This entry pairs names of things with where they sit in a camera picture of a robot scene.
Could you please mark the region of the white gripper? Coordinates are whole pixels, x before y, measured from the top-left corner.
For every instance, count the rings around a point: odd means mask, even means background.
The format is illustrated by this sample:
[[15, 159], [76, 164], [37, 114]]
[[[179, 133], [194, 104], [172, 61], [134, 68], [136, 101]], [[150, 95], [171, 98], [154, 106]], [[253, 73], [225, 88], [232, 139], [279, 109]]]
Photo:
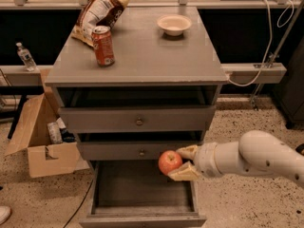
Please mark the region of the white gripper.
[[176, 150], [183, 158], [194, 160], [194, 165], [188, 161], [181, 167], [168, 173], [168, 177], [173, 181], [196, 181], [200, 173], [206, 178], [217, 178], [219, 170], [215, 162], [215, 142], [203, 145], [188, 145]]

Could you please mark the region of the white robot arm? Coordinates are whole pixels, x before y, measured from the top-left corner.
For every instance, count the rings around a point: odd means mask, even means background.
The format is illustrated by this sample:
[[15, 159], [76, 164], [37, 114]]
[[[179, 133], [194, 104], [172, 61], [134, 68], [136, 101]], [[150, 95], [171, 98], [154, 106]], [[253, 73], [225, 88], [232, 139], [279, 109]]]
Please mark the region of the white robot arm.
[[236, 142], [209, 142], [177, 150], [187, 162], [171, 171], [173, 181], [220, 178], [226, 174], [246, 177], [283, 177], [304, 187], [304, 149], [292, 149], [275, 136], [252, 130]]

